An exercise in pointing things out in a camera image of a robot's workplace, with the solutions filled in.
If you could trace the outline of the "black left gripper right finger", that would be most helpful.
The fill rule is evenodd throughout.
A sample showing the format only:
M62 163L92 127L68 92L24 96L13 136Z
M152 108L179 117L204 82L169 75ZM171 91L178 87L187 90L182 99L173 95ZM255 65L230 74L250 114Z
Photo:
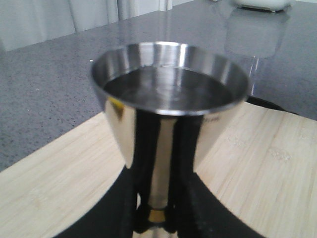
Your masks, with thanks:
M180 238L262 238L231 213L197 174L177 181L177 231Z

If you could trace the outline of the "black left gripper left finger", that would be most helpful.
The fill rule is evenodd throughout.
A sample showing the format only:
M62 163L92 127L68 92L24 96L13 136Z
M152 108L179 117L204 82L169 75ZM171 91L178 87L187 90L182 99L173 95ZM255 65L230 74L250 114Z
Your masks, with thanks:
M57 238L131 238L136 192L129 171L121 171L110 189L83 217Z

